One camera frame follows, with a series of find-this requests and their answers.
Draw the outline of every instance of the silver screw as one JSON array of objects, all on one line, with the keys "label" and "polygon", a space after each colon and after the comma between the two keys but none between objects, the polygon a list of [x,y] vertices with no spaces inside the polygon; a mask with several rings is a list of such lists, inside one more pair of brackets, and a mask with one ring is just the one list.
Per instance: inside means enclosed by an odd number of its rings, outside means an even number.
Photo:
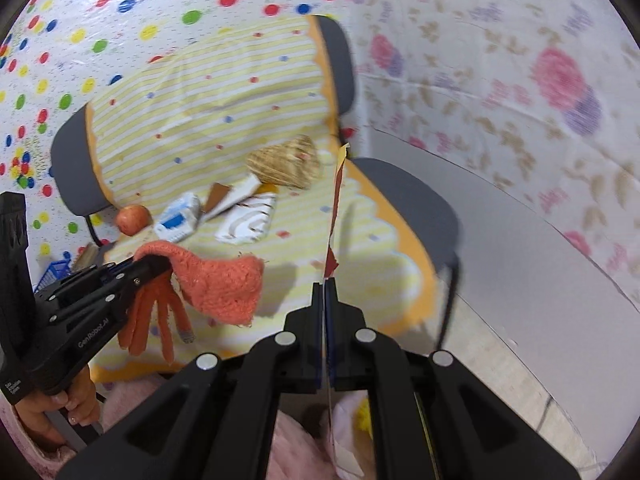
[{"label": "silver screw", "polygon": [[218,358],[213,354],[202,354],[196,359],[196,366],[200,370],[211,370],[218,366]]},{"label": "silver screw", "polygon": [[370,328],[361,328],[356,332],[356,339],[361,343],[372,343],[376,340],[376,333]]},{"label": "silver screw", "polygon": [[438,350],[431,358],[438,366],[447,367],[453,364],[453,355],[444,350]]},{"label": "silver screw", "polygon": [[293,332],[280,332],[276,334],[276,343],[280,346],[293,345],[296,342],[296,335]]}]

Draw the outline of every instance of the woven straw object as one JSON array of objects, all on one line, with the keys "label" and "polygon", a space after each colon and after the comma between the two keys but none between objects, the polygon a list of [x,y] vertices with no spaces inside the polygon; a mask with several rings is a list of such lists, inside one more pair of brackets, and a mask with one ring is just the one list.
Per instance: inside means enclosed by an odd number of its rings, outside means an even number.
[{"label": "woven straw object", "polygon": [[318,151],[306,135],[255,150],[246,164],[263,184],[306,189],[320,175]]}]

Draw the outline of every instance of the blue basket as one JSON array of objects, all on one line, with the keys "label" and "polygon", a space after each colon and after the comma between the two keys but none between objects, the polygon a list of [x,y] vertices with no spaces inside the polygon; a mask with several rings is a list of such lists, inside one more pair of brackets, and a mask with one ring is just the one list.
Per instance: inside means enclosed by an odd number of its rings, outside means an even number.
[{"label": "blue basket", "polygon": [[56,282],[57,280],[66,278],[71,274],[70,266],[71,260],[58,260],[56,262],[51,262],[38,282],[38,285],[36,285],[35,292],[38,292],[41,288],[44,288],[47,285],[51,285],[51,283]]}]

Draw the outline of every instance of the white wall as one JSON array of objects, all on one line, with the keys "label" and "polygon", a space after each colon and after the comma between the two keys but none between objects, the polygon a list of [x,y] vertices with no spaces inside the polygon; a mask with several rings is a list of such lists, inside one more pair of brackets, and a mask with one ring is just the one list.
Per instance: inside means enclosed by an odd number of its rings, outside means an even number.
[{"label": "white wall", "polygon": [[372,131],[369,140],[373,157],[455,209],[460,296],[556,398],[598,460],[610,461],[640,416],[640,314],[525,205],[395,137]]}]

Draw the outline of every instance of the black metal chair leg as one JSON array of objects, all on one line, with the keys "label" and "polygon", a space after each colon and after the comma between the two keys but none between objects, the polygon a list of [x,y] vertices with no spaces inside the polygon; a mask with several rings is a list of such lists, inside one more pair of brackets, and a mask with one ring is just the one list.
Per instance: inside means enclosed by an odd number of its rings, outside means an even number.
[{"label": "black metal chair leg", "polygon": [[450,264],[450,278],[449,278],[449,293],[447,295],[447,305],[444,309],[444,316],[442,317],[442,324],[440,325],[440,333],[438,334],[438,342],[436,344],[436,350],[442,350],[444,345],[444,339],[447,336],[447,330],[449,329],[449,323],[451,321],[451,314],[453,311],[453,302],[456,299],[456,293],[458,291],[458,281],[460,279],[460,259],[456,254],[453,262]]}]

